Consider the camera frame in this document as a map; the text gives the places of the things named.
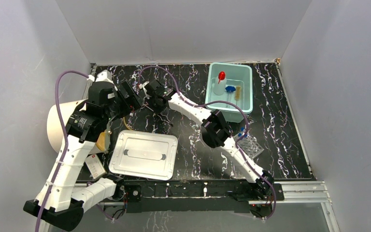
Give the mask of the blue-based glass measuring cylinder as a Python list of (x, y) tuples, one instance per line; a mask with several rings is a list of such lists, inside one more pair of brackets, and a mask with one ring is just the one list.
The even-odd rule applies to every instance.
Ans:
[(233, 93), (235, 92), (235, 86), (226, 86), (225, 90), (227, 92), (227, 102), (231, 102)]

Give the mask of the wooden-handled test tube brush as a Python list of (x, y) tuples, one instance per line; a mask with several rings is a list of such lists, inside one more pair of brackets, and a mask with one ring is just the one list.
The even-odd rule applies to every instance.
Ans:
[(242, 87), (241, 86), (236, 86), (235, 88), (236, 88), (236, 90), (234, 92), (235, 93), (234, 100), (236, 101), (236, 103), (238, 103), (240, 98), (241, 98)]

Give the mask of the clear test tube rack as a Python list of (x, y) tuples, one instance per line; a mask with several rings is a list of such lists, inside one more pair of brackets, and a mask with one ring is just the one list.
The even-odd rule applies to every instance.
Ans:
[(237, 141), (240, 137), (242, 137), (242, 139), (238, 142), (238, 145), (245, 152), (245, 154), (249, 156), (249, 158), (255, 159), (264, 151), (264, 148), (257, 142), (256, 137), (249, 134), (244, 136), (243, 134), (243, 131), (235, 134), (233, 139)]

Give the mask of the tan rubber tubing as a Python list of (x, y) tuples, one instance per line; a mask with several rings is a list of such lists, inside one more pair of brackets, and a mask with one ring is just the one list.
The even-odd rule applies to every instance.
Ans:
[(128, 113), (126, 116), (122, 117), (122, 122), (124, 123), (127, 130), (133, 130), (133, 128), (128, 124), (126, 118), (130, 116), (130, 113)]

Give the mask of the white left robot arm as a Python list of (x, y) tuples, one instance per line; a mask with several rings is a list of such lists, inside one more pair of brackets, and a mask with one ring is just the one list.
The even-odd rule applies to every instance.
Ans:
[(88, 98), (72, 108), (68, 119), (59, 119), (63, 140), (58, 157), (41, 192), (35, 199), (26, 201), (23, 208), (37, 217), (38, 225), (44, 220), (70, 232), (91, 207), (106, 198), (113, 201), (123, 199), (125, 188), (110, 175), (80, 191), (74, 188), (86, 158), (109, 122), (140, 107), (138, 94), (127, 81), (119, 87), (100, 81), (89, 87)]

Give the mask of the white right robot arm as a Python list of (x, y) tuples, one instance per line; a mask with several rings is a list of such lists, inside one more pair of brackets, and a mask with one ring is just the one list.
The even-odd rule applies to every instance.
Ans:
[(276, 201), (274, 179), (269, 172), (257, 165), (231, 136), (231, 128), (219, 110), (211, 111), (177, 92), (173, 87), (165, 87), (159, 81), (152, 80), (139, 85), (146, 95), (149, 107), (157, 112), (170, 108), (194, 121), (201, 128), (204, 143), (230, 159), (239, 168), (244, 178), (253, 188), (253, 195), (259, 200), (273, 198)]

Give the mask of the white plastic bin lid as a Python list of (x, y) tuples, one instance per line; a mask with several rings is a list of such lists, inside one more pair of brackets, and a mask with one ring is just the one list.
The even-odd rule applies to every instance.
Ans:
[(173, 135), (123, 130), (108, 168), (114, 174), (166, 181), (173, 176), (177, 147)]

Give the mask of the small white labelled box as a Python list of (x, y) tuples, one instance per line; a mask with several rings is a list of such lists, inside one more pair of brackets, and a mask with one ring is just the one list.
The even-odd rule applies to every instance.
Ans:
[(102, 162), (97, 154), (91, 154), (85, 159), (85, 164), (94, 180), (98, 180), (103, 175), (107, 174)]

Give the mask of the white red-capped wash bottle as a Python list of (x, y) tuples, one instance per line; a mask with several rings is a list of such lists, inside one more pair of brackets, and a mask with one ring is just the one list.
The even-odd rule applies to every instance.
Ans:
[(226, 73), (224, 71), (221, 71), (218, 74), (217, 80), (214, 81), (214, 89), (213, 89), (214, 94), (217, 96), (223, 95), (225, 92), (226, 83), (227, 83)]

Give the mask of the light teal plastic bin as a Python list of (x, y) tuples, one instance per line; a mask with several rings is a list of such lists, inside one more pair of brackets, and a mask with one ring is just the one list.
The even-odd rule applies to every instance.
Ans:
[(253, 110), (253, 76), (248, 65), (214, 62), (209, 66), (206, 108), (222, 112), (225, 120), (240, 123)]

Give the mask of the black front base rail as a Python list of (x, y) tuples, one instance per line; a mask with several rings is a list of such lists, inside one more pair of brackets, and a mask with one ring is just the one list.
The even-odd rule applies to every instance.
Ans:
[(281, 184), (275, 183), (275, 196), (260, 196), (254, 184), (244, 179), (220, 180), (126, 180), (128, 212), (153, 211), (234, 211), (266, 215), (271, 200), (285, 200)]

